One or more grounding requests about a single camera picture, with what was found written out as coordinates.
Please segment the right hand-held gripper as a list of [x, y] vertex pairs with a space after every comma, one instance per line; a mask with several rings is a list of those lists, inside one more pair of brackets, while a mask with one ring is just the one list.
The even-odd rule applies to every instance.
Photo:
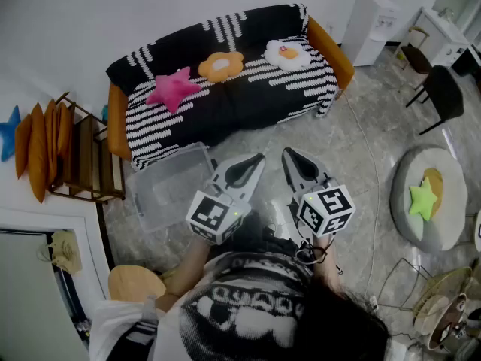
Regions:
[[[329, 177], [325, 165], [303, 150], [284, 148], [281, 163], [287, 184], [294, 192], [295, 222], [317, 238], [345, 229], [355, 213], [346, 186]], [[321, 183], [298, 191], [299, 182]]]

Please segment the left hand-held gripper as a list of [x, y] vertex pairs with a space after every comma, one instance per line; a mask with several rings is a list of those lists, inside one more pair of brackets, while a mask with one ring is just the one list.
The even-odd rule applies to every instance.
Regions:
[[213, 179], [198, 190], [186, 215], [190, 230], [221, 245], [251, 212], [250, 198], [265, 168], [261, 153], [245, 153], [221, 162]]

